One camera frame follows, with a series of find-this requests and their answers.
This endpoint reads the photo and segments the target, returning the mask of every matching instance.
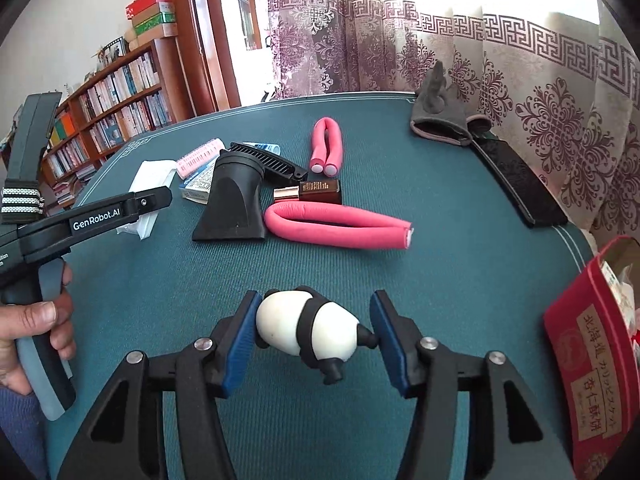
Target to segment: photo frame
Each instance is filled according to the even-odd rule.
[[[111,41],[111,43],[102,48],[105,65],[108,65],[119,57],[124,56],[128,51],[129,47],[127,46],[127,41],[123,36]]]

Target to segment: curtain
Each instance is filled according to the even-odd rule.
[[[414,91],[442,60],[599,245],[640,239],[640,65],[598,0],[268,0],[276,97]]]

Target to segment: white panda figure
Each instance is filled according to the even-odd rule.
[[[255,316],[257,344],[300,355],[319,368],[324,384],[342,380],[342,365],[358,346],[375,348],[378,338],[343,307],[308,286],[269,290]]]

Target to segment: green box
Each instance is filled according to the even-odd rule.
[[[175,14],[172,12],[158,12],[155,16],[152,16],[145,22],[140,23],[136,29],[136,34],[139,36],[143,32],[148,31],[151,28],[154,28],[156,25],[160,25],[161,23],[173,23],[175,22]]]

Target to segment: bookshelf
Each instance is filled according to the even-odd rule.
[[[119,57],[60,104],[42,177],[56,189],[76,174],[87,182],[132,137],[193,117],[175,38]],[[62,206],[71,206],[75,193]]]

